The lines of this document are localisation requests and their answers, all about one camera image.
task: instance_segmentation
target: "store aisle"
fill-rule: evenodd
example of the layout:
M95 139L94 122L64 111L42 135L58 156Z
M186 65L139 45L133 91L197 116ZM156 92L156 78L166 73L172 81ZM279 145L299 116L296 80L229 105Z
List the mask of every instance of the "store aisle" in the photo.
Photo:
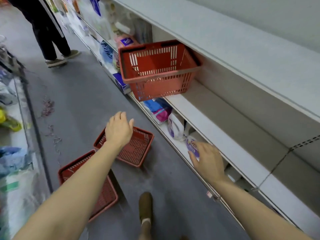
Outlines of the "store aisle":
M89 239L137 239L138 199L144 191L154 197L154 239L249 239L227 210L206 196L206 188L157 129L113 84L95 57L74 34L63 30L72 49L83 53L64 67L48 69L31 25L14 8L0 8L0 34L8 49L26 66L29 93L41 134L53 189L59 186L59 164L66 165L92 149L106 121L126 111L135 125L154 133L152 148L141 169L115 161L113 173L121 187L120 202L88 225ZM55 111L40 117L43 101ZM48 127L61 138L54 145ZM87 239L86 233L81 239Z

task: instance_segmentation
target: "forearm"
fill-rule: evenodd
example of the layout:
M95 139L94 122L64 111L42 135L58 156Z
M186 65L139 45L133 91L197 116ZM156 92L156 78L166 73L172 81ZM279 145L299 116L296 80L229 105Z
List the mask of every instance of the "forearm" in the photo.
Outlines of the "forearm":
M210 182L253 240L310 240L298 228L275 214L232 182Z
M120 149L118 145L106 142L41 205L15 240L24 239L24 231L37 232L32 239L78 239Z

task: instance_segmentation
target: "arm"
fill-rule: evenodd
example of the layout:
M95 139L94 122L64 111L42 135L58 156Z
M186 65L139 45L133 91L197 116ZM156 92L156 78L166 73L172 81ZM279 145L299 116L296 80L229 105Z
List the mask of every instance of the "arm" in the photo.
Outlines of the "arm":
M106 125L102 148L81 166L14 236L14 240L77 240L88 223L110 167L130 141L133 119L118 112Z
M224 174L219 150L208 143L196 143L198 161L192 152L190 159L197 172L221 195L235 217L253 240L311 240L301 230L274 213L263 203L235 185Z

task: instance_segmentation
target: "hand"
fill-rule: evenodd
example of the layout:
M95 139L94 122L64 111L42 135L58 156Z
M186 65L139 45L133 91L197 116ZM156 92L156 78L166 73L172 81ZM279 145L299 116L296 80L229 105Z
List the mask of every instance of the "hand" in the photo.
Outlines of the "hand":
M194 169L210 184L226 180L221 154L214 145L204 142L195 142L199 151L199 161L188 151Z
M129 143L134 127L134 119L128 123L126 112L118 112L106 124L106 140L123 148Z

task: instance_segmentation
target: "red shopping basket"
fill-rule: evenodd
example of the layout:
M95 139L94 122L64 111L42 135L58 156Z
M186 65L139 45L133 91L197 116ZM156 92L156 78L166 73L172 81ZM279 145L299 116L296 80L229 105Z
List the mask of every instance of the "red shopping basket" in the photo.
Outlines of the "red shopping basket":
M92 150L85 155L79 157L77 160L69 163L61 168L58 172L60 185L62 185L68 178L70 178L90 157L94 155L95 151ZM98 201L94 206L93 212L89 218L89 222L95 219L98 215L113 206L118 201L118 194L114 189L112 182L107 176L103 184L102 191L99 195Z
M117 159L134 167L141 167L150 149L153 138L154 135L152 133L137 127L133 127L133 134L130 142L124 146L124 148L118 154ZM106 134L105 130L103 130L94 142L93 147L95 149L100 149L105 142Z
M178 40L120 48L119 62L122 80L138 101L186 92L201 68L193 51Z

